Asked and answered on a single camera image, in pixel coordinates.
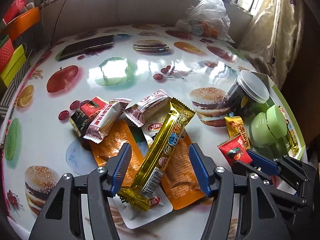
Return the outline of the black smartphone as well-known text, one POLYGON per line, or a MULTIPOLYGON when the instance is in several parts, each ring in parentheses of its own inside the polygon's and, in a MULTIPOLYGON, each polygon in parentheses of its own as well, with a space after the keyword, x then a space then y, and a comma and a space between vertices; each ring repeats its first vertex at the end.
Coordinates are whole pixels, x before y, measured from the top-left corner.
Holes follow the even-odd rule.
POLYGON ((113 35, 106 35, 106 36, 91 38, 89 40, 76 42, 74 44, 70 44, 66 46, 61 51, 61 54, 59 55, 57 60, 62 61, 80 54, 108 49, 113 47, 113 42, 114 42, 113 35))

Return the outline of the clear plastic bag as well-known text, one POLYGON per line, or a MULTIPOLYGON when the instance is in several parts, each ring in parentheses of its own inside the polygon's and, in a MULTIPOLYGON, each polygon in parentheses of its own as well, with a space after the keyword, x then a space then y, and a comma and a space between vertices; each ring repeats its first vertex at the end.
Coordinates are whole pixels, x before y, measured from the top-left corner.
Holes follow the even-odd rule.
POLYGON ((231 20, 222 0, 198 0, 175 24, 175 29, 195 36, 212 37, 234 43, 229 36, 231 20))

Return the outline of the small red candy packet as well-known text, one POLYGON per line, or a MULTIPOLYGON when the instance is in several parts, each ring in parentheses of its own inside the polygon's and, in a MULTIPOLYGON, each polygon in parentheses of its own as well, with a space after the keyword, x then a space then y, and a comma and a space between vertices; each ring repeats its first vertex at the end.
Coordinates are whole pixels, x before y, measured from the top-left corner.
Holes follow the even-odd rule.
POLYGON ((228 139, 217 147, 230 166, 233 166, 236 161, 242 161, 246 164, 252 162, 252 158, 249 156, 245 149, 244 141, 241 134, 237 134, 236 136, 228 139))

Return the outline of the green cardboard box tray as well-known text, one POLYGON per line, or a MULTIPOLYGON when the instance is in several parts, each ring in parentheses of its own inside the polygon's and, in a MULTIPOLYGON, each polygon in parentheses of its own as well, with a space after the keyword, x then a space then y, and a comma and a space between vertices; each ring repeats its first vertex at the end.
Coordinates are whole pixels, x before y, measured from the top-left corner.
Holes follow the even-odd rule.
POLYGON ((268 75, 258 73, 258 72, 252 72, 252 73, 254 75, 256 75, 265 84, 266 88, 269 91, 270 98, 272 99, 272 101, 277 106, 281 106, 281 108, 285 112, 286 117, 288 118, 288 120, 292 126, 292 129, 295 132, 296 139, 298 142, 299 152, 295 156, 295 159, 298 159, 302 162, 307 163, 308 159, 307 159, 307 152, 306 152, 306 144, 305 144, 302 132, 300 130, 300 127, 298 125, 298 122, 295 119, 295 116, 294 116, 293 112, 291 111, 291 108, 289 107, 287 101, 285 100, 285 98, 281 94, 278 87, 273 83, 273 81, 271 80, 271 78, 268 75))

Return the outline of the cream patterned curtain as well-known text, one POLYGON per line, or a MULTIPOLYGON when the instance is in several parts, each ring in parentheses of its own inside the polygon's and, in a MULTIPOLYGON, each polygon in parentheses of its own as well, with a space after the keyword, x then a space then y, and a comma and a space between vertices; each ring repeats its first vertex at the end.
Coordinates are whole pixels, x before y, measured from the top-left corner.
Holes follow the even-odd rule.
POLYGON ((281 89, 300 50, 303 29, 303 0, 259 0, 239 49, 281 89))

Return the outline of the orange storage box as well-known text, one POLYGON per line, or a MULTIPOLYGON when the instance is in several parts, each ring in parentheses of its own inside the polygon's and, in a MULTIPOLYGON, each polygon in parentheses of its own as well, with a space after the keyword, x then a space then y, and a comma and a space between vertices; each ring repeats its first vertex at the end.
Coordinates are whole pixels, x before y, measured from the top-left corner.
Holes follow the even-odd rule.
POLYGON ((2 31, 1 35, 9 35, 12 41, 15 41, 21 34, 40 22, 39 7, 28 10, 27 12, 13 19, 2 31))

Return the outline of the white red snack packet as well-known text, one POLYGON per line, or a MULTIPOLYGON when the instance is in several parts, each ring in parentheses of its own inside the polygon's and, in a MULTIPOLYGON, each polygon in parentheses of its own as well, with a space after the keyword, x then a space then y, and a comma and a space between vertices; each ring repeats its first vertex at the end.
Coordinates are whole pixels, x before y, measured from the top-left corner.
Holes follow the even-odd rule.
POLYGON ((131 101, 131 99, 127 98, 116 98, 108 101, 106 106, 89 125, 84 135, 84 139, 90 140, 96 144, 101 143, 131 101))

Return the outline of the red woven box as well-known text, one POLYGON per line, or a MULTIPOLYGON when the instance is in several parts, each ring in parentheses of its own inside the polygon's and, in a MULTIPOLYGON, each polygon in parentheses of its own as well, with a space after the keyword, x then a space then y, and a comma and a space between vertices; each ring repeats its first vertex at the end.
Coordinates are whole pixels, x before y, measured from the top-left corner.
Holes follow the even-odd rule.
POLYGON ((0 72, 3 71, 7 63, 10 61, 12 55, 14 53, 14 46, 9 35, 4 36, 3 40, 1 40, 0 47, 0 72))

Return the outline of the yellow peanut crisp packet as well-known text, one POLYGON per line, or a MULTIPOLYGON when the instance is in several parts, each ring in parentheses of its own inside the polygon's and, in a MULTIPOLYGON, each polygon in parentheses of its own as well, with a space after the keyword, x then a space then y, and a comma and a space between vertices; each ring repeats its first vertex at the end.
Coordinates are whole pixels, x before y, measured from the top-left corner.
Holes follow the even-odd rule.
POLYGON ((244 148, 249 150, 251 145, 242 118, 240 116, 225 116, 225 122, 229 137, 232 138, 240 134, 244 142, 244 148))

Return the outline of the yellow-green box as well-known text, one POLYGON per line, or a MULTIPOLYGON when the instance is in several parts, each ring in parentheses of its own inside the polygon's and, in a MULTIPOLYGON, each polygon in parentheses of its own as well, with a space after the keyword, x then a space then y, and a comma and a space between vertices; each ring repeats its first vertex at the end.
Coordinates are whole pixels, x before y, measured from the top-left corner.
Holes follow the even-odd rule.
POLYGON ((6 87, 9 87, 15 75, 26 60, 27 58, 25 56, 24 46, 20 45, 15 49, 11 59, 1 71, 1 80, 4 82, 6 87))

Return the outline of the green cosmetic jar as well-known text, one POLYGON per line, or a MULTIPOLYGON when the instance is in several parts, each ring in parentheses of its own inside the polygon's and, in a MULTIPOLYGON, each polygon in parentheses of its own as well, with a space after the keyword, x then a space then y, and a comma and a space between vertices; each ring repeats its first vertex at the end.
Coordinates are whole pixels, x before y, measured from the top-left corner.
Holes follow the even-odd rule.
POLYGON ((257 114, 249 126, 249 139, 254 147, 270 146, 286 134, 285 117, 277 105, 257 114))

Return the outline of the striped black white box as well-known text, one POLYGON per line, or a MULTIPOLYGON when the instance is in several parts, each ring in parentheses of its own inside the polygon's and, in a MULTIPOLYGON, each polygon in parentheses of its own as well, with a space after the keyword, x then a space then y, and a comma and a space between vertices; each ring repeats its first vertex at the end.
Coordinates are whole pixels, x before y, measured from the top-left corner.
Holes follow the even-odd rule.
POLYGON ((19 88, 19 85, 23 81, 25 75, 27 74, 30 66, 29 63, 24 63, 17 74, 14 76, 12 82, 9 87, 5 91, 2 99, 1 99, 1 117, 5 118, 7 111, 9 109, 10 102, 16 93, 16 90, 19 88))

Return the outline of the red black candy packet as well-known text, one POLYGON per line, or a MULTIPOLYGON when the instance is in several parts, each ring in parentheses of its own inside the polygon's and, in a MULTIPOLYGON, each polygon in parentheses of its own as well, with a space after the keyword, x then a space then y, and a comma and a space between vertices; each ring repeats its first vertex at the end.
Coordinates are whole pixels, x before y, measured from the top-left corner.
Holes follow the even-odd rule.
POLYGON ((78 137, 83 137, 85 135, 91 122, 106 104, 106 100, 96 96, 92 100, 82 103, 80 108, 72 114, 69 118, 69 122, 78 137))

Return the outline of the long gold snack bar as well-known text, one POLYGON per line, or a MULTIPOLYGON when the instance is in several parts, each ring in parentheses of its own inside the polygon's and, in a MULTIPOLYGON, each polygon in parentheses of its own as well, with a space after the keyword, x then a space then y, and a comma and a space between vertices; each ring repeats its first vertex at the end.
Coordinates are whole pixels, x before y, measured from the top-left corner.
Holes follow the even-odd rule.
POLYGON ((169 111, 149 148, 136 176, 127 189, 118 192, 120 200, 129 203, 140 211, 151 207, 149 199, 159 186, 170 157, 177 146, 185 126, 195 112, 176 98, 169 102, 169 111))

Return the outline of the red paper bag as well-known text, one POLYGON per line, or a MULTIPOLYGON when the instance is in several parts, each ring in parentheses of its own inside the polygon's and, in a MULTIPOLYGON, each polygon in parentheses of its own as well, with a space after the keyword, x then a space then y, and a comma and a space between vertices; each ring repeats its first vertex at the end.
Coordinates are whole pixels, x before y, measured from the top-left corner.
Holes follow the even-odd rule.
POLYGON ((3 23, 8 25, 11 20, 13 20, 18 13, 23 9, 27 4, 27 0, 14 0, 12 5, 7 10, 6 14, 3 17, 3 23))

